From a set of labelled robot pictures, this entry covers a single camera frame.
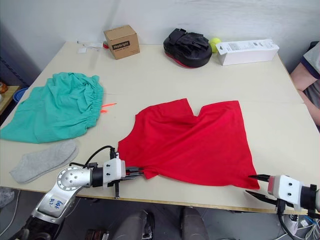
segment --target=tennis ball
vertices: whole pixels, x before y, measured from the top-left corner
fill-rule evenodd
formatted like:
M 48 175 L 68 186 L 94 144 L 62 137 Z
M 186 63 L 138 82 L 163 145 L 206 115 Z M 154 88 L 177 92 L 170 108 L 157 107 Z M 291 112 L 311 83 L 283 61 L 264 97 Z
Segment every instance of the tennis ball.
M 218 49 L 216 47 L 216 44 L 218 44 L 218 43 L 221 43 L 221 40 L 219 38 L 217 38 L 217 37 L 211 38 L 211 40 L 209 41 L 209 44 L 210 44 L 210 46 L 212 48 L 212 52 L 213 53 L 218 52 Z

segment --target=teal garment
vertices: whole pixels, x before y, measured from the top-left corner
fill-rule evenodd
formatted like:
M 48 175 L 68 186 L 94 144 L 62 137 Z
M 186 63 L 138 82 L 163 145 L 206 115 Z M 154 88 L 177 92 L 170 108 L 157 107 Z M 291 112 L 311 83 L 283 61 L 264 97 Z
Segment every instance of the teal garment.
M 99 118 L 104 90 L 99 77 L 61 72 L 43 87 L 35 87 L 20 103 L 0 138 L 45 143 L 79 137 Z

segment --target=cardboard box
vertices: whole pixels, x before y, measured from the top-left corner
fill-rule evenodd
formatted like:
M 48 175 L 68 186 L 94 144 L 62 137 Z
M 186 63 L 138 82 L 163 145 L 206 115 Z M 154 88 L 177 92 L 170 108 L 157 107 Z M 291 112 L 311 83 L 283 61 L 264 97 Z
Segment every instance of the cardboard box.
M 222 65 L 271 61 L 279 50 L 271 39 L 219 42 L 216 48 Z
M 138 36 L 129 25 L 104 32 L 109 49 L 115 59 L 122 59 L 140 53 Z

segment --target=white product box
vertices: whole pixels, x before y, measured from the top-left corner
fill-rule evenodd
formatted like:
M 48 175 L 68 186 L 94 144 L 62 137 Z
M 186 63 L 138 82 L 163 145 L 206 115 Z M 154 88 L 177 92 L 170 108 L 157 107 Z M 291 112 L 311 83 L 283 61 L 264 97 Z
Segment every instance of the white product box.
M 216 48 L 222 65 L 271 61 L 279 50 L 271 39 L 219 42 Z

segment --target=table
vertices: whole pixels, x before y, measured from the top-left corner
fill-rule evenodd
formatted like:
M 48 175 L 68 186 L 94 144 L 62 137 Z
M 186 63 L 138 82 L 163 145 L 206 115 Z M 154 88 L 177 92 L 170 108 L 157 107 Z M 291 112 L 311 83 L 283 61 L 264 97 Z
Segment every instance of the table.
M 85 162 L 104 145 L 118 146 L 135 121 L 135 114 L 147 106 L 187 98 L 197 115 L 203 105 L 239 100 L 253 164 L 260 174 L 286 174 L 307 184 L 319 184 L 319 132 L 306 106 L 295 90 L 279 56 L 273 61 L 221 66 L 215 56 L 196 69 L 183 68 L 166 57 L 160 45 L 141 45 L 140 53 L 114 60 L 109 51 L 88 49 L 78 54 L 81 45 L 66 42 L 39 75 L 32 88 L 43 86 L 59 72 L 80 72 L 100 76 L 103 103 L 117 103 L 102 114 L 97 125 L 75 140 L 79 154 L 74 162 Z M 14 111 L 2 126 L 14 115 Z M 0 140 L 0 185 L 46 192 L 58 172 L 18 184 L 9 174 L 25 153 L 40 151 L 54 143 L 22 143 Z M 108 151 L 94 161 L 103 163 Z M 267 184 L 260 183 L 267 194 Z M 82 189 L 78 196 L 112 199 L 114 189 Z M 120 183 L 120 199 L 152 203 L 219 208 L 237 211 L 274 213 L 274 206 L 263 203 L 234 186 L 202 186 L 163 176 L 146 180 L 138 177 Z
M 8 90 L 5 93 L 1 93 L 2 101 L 0 101 L 0 115 L 4 112 L 6 107 L 8 107 L 11 102 L 15 92 L 20 88 L 20 86 L 8 86 Z

